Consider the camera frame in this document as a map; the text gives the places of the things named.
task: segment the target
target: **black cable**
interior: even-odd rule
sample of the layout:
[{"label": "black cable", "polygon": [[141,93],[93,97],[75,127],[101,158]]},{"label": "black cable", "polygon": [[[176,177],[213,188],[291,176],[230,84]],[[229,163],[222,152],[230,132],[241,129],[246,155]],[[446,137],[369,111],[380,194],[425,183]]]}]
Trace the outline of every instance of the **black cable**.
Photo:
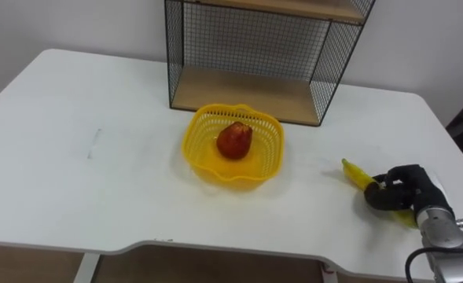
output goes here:
[{"label": "black cable", "polygon": [[412,252],[410,256],[406,259],[405,270],[406,270],[406,279],[408,283],[413,283],[413,279],[411,277],[411,263],[413,259],[417,256],[426,253],[426,252],[445,252],[445,253],[463,253],[463,248],[437,248],[437,247],[430,247],[430,248],[419,248],[418,250]]}]

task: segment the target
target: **metal wire shelf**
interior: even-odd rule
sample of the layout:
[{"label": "metal wire shelf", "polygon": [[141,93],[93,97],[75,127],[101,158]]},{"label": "metal wire shelf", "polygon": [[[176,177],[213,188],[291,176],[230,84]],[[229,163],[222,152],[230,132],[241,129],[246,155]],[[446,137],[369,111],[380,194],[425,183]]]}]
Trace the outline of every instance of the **metal wire shelf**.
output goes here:
[{"label": "metal wire shelf", "polygon": [[[325,8],[308,17],[293,8],[258,10],[282,0],[165,0],[170,106],[243,103],[319,126],[374,0],[311,1]],[[329,4],[362,19],[340,10],[331,17]]]}]

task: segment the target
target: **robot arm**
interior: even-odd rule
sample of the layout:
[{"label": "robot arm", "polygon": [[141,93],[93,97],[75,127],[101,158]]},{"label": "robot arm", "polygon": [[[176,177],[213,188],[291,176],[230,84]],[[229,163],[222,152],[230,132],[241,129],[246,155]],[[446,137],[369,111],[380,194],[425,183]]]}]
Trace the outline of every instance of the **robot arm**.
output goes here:
[{"label": "robot arm", "polygon": [[408,282],[412,282],[410,264],[422,253],[427,254],[436,282],[463,282],[463,222],[457,224],[443,192],[432,184],[424,168],[395,167],[374,179],[383,182],[384,189],[377,183],[367,186],[369,206],[388,211],[413,207],[424,248],[406,261]]}]

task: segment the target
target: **yellow banana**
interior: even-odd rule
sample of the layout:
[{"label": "yellow banana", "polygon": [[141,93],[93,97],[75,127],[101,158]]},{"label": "yellow banana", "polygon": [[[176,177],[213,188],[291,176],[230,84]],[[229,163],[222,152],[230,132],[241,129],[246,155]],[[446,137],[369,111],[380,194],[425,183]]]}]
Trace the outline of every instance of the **yellow banana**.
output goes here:
[{"label": "yellow banana", "polygon": [[[363,169],[359,168],[357,165],[348,162],[346,159],[342,159],[343,163],[343,172],[344,174],[363,192],[366,190],[367,186],[375,182],[375,180],[367,175]],[[401,211],[393,211],[392,215],[394,219],[409,228],[417,228],[417,224],[414,221],[414,213],[411,209],[405,209]]]}]

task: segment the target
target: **wire mesh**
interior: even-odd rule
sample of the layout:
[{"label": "wire mesh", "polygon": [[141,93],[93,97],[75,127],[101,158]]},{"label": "wire mesh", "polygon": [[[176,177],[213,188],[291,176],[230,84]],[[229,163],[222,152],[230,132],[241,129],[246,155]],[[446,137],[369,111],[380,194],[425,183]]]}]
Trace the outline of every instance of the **wire mesh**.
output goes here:
[{"label": "wire mesh", "polygon": [[165,1],[165,19],[167,33],[168,94],[170,103],[174,100],[178,79],[184,64],[182,1]]},{"label": "wire mesh", "polygon": [[374,0],[351,0],[351,4],[357,7],[358,11],[367,19],[373,8]]},{"label": "wire mesh", "polygon": [[[184,1],[165,0],[170,103],[189,65],[306,81],[322,122],[363,23]],[[367,20],[374,0],[350,1]]]},{"label": "wire mesh", "polygon": [[322,122],[362,27],[331,23],[310,83],[318,121]]},{"label": "wire mesh", "polygon": [[329,22],[184,4],[185,64],[309,81]]}]

